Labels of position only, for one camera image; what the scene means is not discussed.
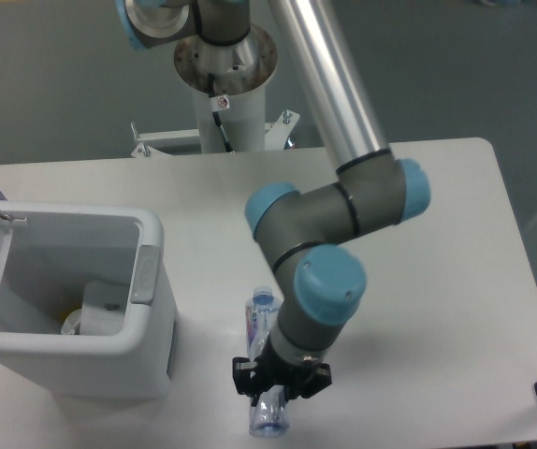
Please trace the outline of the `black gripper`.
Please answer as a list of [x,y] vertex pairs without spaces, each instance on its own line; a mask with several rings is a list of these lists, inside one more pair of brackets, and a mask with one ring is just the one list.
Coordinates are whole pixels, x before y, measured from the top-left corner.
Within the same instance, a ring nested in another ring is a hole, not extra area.
[[311,398],[332,384],[331,368],[312,355],[303,355],[295,363],[281,358],[272,346],[266,346],[254,361],[246,357],[232,359],[232,378],[239,395],[256,407],[262,393],[280,385],[287,400]]

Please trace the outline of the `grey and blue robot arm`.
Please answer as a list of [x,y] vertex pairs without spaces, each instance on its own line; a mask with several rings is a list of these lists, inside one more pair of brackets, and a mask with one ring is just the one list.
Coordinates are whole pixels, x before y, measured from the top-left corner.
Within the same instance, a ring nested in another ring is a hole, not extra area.
[[[138,49],[174,43],[174,66],[192,93],[203,152],[268,148],[265,92],[277,65],[271,36],[248,1],[120,1]],[[283,293],[261,352],[233,360],[237,391],[252,401],[274,386],[310,398],[331,383],[330,347],[356,313],[367,276],[345,242],[422,214],[428,178],[398,159],[378,124],[328,1],[272,1],[269,8],[335,169],[308,191],[274,182],[254,192],[245,217]]]

